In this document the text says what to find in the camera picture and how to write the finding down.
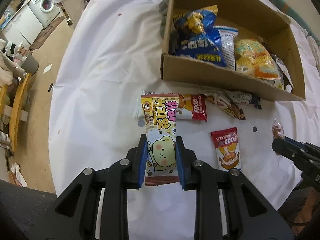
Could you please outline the person's right hand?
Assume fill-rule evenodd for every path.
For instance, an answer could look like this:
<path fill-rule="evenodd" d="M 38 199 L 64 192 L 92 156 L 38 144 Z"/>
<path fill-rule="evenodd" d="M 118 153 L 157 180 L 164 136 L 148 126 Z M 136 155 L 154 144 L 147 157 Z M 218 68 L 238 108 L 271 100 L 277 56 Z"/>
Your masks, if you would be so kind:
<path fill-rule="evenodd" d="M 303 208 L 300 210 L 299 214 L 295 217 L 292 231 L 295 236 L 298 236 L 303 229 L 306 227 L 308 222 L 312 219 L 313 214 L 319 207 L 319 192 L 311 188 L 309 194 L 306 198 Z"/>

